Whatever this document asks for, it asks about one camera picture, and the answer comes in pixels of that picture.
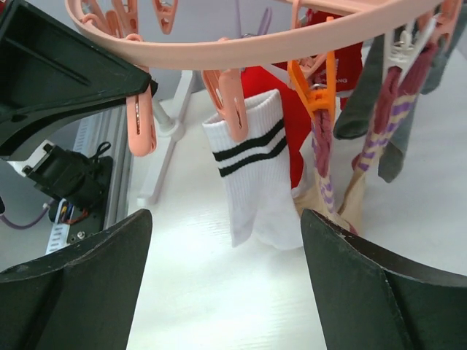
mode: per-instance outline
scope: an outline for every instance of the striped sock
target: striped sock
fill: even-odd
[[[203,123],[227,192],[232,246],[253,230],[278,249],[303,246],[290,191],[290,161],[278,90],[246,101],[249,135],[236,143],[216,114]]]

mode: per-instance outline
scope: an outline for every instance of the white bracket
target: white bracket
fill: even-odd
[[[183,120],[193,92],[195,78],[193,71],[182,71],[177,91],[171,103],[171,111],[167,113],[173,121],[173,128],[164,130],[161,125],[157,128],[157,147],[154,153],[148,156],[150,166],[136,201],[140,207],[151,206],[158,200],[175,144],[183,137],[185,132]],[[159,103],[154,104],[155,114],[158,113],[159,106]]]

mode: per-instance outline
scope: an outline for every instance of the white clothespin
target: white clothespin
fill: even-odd
[[[399,83],[403,82],[415,60],[430,40],[436,27],[436,18],[431,18],[424,29],[418,31],[415,36],[412,35],[414,24],[415,20],[407,23],[396,42],[394,42],[394,31],[385,34],[382,81],[386,79],[387,70],[396,66],[402,70]]]

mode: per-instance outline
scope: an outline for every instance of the black stripe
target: black stripe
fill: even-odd
[[[279,122],[277,122],[276,125],[263,136],[246,140],[245,142],[242,142],[233,148],[226,149],[225,151],[213,152],[214,158],[217,162],[222,162],[223,160],[235,157],[248,149],[267,146],[283,128],[284,120],[281,118]]]
[[[280,152],[287,146],[287,140],[285,136],[279,141],[275,148],[270,151],[270,153],[258,153],[256,155],[251,155],[246,157],[239,162],[232,164],[231,166],[226,166],[225,168],[219,169],[220,177],[225,177],[231,175],[235,171],[239,170],[240,168],[247,166],[248,164],[259,162],[261,160],[272,159],[280,155]]]

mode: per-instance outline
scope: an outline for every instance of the orange clothespin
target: orange clothespin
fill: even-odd
[[[463,0],[444,0],[441,3],[441,12],[435,15],[435,10],[426,12],[417,19],[419,30],[426,27],[431,18],[436,18],[436,27],[431,34],[430,41],[438,44],[441,37],[446,39],[444,50],[447,50],[451,44],[452,33],[454,32],[455,25],[459,18],[460,9]]]
[[[164,34],[170,34],[172,27],[174,26],[178,0],[173,0],[172,5],[167,4],[166,2],[161,2],[161,0],[153,0],[153,6],[162,32]]]
[[[287,72],[312,120],[314,120],[315,111],[327,109],[331,123],[334,124],[336,119],[336,57],[334,51],[328,52],[325,56],[327,85],[315,84],[310,88],[298,61],[289,61]]]
[[[138,0],[127,0],[127,5],[123,5],[122,0],[112,0],[112,5],[125,35],[138,34]]]
[[[107,11],[105,14],[105,18],[107,20],[107,24],[109,26],[111,35],[115,36],[116,38],[122,39],[124,36],[123,29],[120,25],[120,20],[118,19],[116,11]]]
[[[138,34],[130,34],[126,40],[142,42]],[[149,72],[147,67],[140,68]],[[156,138],[150,86],[141,95],[126,98],[126,116],[128,118],[128,146],[131,153],[137,157],[144,157],[153,152]]]
[[[301,7],[301,0],[293,0],[292,3],[292,21],[290,29],[297,29],[301,27],[301,21],[298,18],[298,13]],[[305,76],[305,79],[309,79],[313,73],[324,63],[326,55],[317,55],[316,57],[307,57],[299,60],[298,64]]]
[[[94,25],[105,34],[110,34],[110,29],[107,20],[96,0],[81,0],[81,6],[85,16],[82,18],[82,23],[86,24],[90,20]]]
[[[248,121],[240,69],[202,71],[201,76],[219,116],[227,122],[231,138],[244,141],[248,136]]]

